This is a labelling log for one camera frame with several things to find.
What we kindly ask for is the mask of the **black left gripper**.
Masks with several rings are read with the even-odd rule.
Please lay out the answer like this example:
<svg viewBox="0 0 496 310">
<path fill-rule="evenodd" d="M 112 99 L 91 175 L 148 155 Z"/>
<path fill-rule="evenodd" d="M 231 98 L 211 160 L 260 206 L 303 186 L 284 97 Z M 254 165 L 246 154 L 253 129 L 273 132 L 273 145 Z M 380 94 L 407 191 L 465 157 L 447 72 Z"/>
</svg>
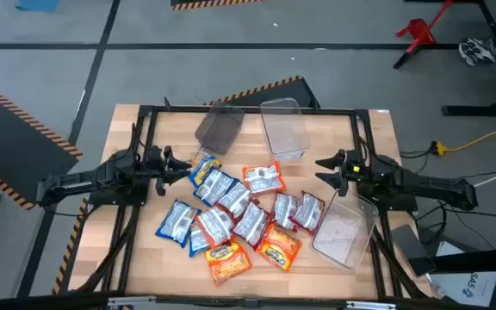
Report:
<svg viewBox="0 0 496 310">
<path fill-rule="evenodd" d="M 174 157 L 171 146 L 164 148 L 164 160 L 161 156 L 162 150 L 158 146 L 151 146 L 146 154 L 146 173 L 151 179 L 155 179 L 155 190 L 159 196 L 165 196 L 164 184 L 173 183 L 187 177 L 190 174 L 192 164 L 181 161 Z"/>
</svg>

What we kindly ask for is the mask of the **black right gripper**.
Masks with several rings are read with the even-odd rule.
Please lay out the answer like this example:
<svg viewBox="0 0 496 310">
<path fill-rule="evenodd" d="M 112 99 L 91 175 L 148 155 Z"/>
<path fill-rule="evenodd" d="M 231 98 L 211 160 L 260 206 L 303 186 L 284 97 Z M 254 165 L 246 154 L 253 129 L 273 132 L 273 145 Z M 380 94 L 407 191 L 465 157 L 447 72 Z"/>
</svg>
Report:
<svg viewBox="0 0 496 310">
<path fill-rule="evenodd" d="M 356 150 L 340 149 L 331 158 L 316 160 L 315 164 L 329 170 L 339 168 L 339 172 L 318 172 L 315 176 L 332 188 L 338 189 L 340 196 L 347 195 L 349 182 L 359 182 L 365 170 L 365 162 Z"/>
</svg>

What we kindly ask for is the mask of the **orange Maruchan ramen pack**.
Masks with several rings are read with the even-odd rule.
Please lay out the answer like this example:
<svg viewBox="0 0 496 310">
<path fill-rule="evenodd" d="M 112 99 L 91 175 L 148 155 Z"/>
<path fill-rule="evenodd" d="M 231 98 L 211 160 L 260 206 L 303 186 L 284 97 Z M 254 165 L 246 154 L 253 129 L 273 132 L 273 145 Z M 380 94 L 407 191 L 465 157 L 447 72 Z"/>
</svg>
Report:
<svg viewBox="0 0 496 310">
<path fill-rule="evenodd" d="M 217 207 L 208 208 L 195 220 L 211 248 L 223 245 L 232 238 L 233 220 Z"/>
<path fill-rule="evenodd" d="M 286 184 L 282 179 L 280 164 L 277 160 L 274 160 L 272 164 L 267 166 L 243 167 L 242 173 L 246 187 L 254 195 L 286 189 Z"/>
<path fill-rule="evenodd" d="M 227 242 L 207 250 L 205 258 L 216 287 L 252 267 L 249 256 L 236 242 Z"/>
<path fill-rule="evenodd" d="M 256 252 L 267 262 L 289 272 L 301 247 L 299 239 L 292 237 L 276 223 L 270 223 Z"/>
</svg>

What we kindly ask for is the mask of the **silver snack bag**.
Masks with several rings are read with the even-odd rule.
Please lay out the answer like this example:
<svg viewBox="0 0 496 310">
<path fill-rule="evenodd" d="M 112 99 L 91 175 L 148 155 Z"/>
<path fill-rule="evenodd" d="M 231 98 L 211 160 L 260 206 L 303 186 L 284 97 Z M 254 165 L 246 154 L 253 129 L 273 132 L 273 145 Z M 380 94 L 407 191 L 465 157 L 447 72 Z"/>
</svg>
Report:
<svg viewBox="0 0 496 310">
<path fill-rule="evenodd" d="M 236 182 L 218 201 L 217 206 L 228 212 L 233 219 L 240 217 L 251 202 L 251 191 Z"/>
</svg>

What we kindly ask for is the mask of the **dark smoked plastic bin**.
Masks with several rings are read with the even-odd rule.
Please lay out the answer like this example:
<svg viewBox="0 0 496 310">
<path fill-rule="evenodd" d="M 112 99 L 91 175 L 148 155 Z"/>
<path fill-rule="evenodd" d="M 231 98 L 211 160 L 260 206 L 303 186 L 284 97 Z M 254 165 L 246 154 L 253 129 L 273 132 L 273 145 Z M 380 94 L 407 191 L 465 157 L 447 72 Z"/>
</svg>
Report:
<svg viewBox="0 0 496 310">
<path fill-rule="evenodd" d="M 195 137 L 202 148 L 226 155 L 239 134 L 244 117 L 242 109 L 217 102 L 206 113 L 195 131 Z"/>
</svg>

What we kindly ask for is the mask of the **clear plastic bin with label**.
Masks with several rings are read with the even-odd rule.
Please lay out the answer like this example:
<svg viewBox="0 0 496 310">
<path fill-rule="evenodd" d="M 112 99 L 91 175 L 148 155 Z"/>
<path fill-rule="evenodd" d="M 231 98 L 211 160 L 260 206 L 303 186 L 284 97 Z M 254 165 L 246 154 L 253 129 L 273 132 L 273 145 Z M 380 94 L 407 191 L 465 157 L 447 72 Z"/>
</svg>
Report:
<svg viewBox="0 0 496 310">
<path fill-rule="evenodd" d="M 294 98 L 279 98 L 259 106 L 270 153 L 277 160 L 301 158 L 309 148 L 309 138 L 301 112 Z"/>
</svg>

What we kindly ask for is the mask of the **dark grey flat box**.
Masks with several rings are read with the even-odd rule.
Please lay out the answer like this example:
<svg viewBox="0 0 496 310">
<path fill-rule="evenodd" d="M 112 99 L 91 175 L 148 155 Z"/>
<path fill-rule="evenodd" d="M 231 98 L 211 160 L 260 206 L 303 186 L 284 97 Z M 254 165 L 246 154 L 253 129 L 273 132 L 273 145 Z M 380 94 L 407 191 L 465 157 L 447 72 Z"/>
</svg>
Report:
<svg viewBox="0 0 496 310">
<path fill-rule="evenodd" d="M 423 276 L 435 270 L 436 265 L 409 225 L 396 227 L 392 231 L 392 237 L 415 276 Z"/>
</svg>

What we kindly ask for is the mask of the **black bar with silver brackets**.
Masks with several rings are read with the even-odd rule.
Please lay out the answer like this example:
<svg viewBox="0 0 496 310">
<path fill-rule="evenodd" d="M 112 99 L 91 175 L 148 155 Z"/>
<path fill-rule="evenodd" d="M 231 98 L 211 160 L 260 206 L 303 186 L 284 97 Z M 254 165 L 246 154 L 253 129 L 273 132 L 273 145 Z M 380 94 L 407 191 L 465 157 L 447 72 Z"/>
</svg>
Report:
<svg viewBox="0 0 496 310">
<path fill-rule="evenodd" d="M 139 304 L 185 304 L 208 307 L 333 307 L 371 310 L 496 310 L 433 298 L 408 299 L 385 296 L 377 300 L 362 299 L 290 299 L 258 297 L 207 297 L 169 294 L 125 295 L 122 291 L 78 292 L 0 299 L 0 310 L 74 310 L 98 307 L 137 306 Z"/>
</svg>

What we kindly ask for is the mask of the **red floor stand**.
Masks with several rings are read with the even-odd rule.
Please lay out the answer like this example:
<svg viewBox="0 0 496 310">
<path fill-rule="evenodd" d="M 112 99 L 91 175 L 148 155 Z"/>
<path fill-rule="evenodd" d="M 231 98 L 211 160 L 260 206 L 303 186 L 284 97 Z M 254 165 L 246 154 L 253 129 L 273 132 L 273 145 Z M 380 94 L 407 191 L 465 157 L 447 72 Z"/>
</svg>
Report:
<svg viewBox="0 0 496 310">
<path fill-rule="evenodd" d="M 422 18 L 411 19 L 404 28 L 395 34 L 398 38 L 405 34 L 410 34 L 412 36 L 412 43 L 405 50 L 406 55 L 414 54 L 424 45 L 435 45 L 437 43 L 431 30 L 443 16 L 445 11 L 451 6 L 453 0 L 441 0 L 441 2 L 443 4 L 440 10 L 430 22 L 426 22 Z"/>
</svg>

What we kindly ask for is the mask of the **large hazard striped black mat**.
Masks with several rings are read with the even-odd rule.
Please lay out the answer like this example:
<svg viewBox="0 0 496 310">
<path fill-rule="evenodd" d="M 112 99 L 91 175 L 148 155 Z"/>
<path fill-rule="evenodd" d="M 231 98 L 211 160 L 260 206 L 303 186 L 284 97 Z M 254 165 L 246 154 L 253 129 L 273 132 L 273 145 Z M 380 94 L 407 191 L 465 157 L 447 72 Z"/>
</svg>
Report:
<svg viewBox="0 0 496 310">
<path fill-rule="evenodd" d="M 67 173 L 83 153 L 0 94 L 0 190 L 17 205 L 36 204 L 37 183 Z"/>
</svg>

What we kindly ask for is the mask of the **white printed cardboard box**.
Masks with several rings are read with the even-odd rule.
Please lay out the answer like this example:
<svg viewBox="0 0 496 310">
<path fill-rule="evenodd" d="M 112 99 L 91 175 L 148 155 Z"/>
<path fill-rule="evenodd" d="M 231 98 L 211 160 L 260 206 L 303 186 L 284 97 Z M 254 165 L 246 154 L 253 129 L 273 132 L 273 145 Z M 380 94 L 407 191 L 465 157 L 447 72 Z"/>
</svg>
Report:
<svg viewBox="0 0 496 310">
<path fill-rule="evenodd" d="M 428 275 L 439 297 L 449 297 L 457 303 L 488 307 L 496 286 L 496 272 Z"/>
</svg>

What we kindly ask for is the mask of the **person's shoe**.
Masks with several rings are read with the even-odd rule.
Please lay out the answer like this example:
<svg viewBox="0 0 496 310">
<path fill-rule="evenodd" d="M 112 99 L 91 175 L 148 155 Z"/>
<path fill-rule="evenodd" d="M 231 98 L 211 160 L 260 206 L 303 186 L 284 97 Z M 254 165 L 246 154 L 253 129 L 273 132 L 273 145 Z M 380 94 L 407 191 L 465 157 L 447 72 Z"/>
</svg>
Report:
<svg viewBox="0 0 496 310">
<path fill-rule="evenodd" d="M 496 60 L 496 46 L 493 39 L 465 38 L 459 43 L 458 51 L 470 66 L 494 64 Z"/>
</svg>

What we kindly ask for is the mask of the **blue floor mat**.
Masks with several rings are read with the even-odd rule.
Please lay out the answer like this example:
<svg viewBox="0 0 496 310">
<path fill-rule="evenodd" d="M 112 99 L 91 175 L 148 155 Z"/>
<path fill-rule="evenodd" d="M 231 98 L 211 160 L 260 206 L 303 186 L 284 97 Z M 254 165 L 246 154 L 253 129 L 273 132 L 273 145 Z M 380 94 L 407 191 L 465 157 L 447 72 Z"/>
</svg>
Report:
<svg viewBox="0 0 496 310">
<path fill-rule="evenodd" d="M 59 6 L 59 0 L 18 0 L 16 8 L 26 11 L 54 13 Z"/>
</svg>

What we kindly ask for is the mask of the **black aluminium table frame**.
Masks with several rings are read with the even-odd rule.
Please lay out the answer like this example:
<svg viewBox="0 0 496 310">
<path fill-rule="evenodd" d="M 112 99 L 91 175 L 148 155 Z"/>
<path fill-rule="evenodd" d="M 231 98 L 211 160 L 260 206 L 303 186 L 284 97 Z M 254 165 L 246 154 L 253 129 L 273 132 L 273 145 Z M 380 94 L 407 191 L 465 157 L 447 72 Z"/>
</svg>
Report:
<svg viewBox="0 0 496 310">
<path fill-rule="evenodd" d="M 111 153 L 127 149 L 131 138 L 131 124 L 136 122 L 141 106 L 138 104 L 117 104 L 112 121 L 107 125 L 106 140 L 101 161 Z M 180 160 L 192 158 L 199 149 L 195 130 L 206 114 L 209 106 L 176 106 L 168 110 L 164 106 L 154 106 L 157 110 L 153 143 L 160 147 L 171 146 L 175 156 Z M 268 164 L 272 161 L 264 141 L 264 126 L 259 115 L 259 108 L 246 107 L 243 128 L 235 140 L 230 152 L 222 159 L 223 169 L 231 176 L 242 177 L 243 166 Z M 300 194 L 301 190 L 311 192 L 326 201 L 333 197 L 334 190 L 315 177 L 316 172 L 326 172 L 314 163 L 317 159 L 333 155 L 338 148 L 353 147 L 352 122 L 350 113 L 359 113 L 358 132 L 369 131 L 377 142 L 378 152 L 399 160 L 397 141 L 389 111 L 352 110 L 339 115 L 340 109 L 309 109 L 310 114 L 303 115 L 307 132 L 317 139 L 311 148 L 299 160 L 287 161 L 286 168 L 281 164 L 287 190 Z M 291 271 L 280 271 L 266 262 L 244 241 L 236 238 L 250 256 L 252 268 L 245 273 L 215 287 L 208 271 L 206 258 L 200 254 L 188 257 L 188 246 L 181 249 L 179 245 L 155 236 L 159 223 L 164 218 L 174 199 L 205 209 L 192 192 L 192 184 L 182 179 L 167 187 L 166 196 L 156 194 L 152 181 L 146 203 L 141 206 L 139 221 L 131 247 L 126 295 L 180 295 L 207 297 L 258 297 L 290 299 L 379 299 L 376 284 L 383 284 L 385 296 L 410 295 L 402 287 L 399 278 L 393 284 L 387 259 L 379 254 L 374 242 L 369 241 L 363 260 L 355 272 L 340 269 L 319 255 L 311 246 L 311 236 L 298 231 L 295 237 L 303 242 L 300 255 L 294 261 Z M 59 271 L 59 294 L 79 288 L 89 275 L 95 271 L 109 251 L 114 231 L 115 217 L 119 207 L 103 205 L 87 221 L 75 224 L 75 258 L 63 262 Z"/>
</svg>

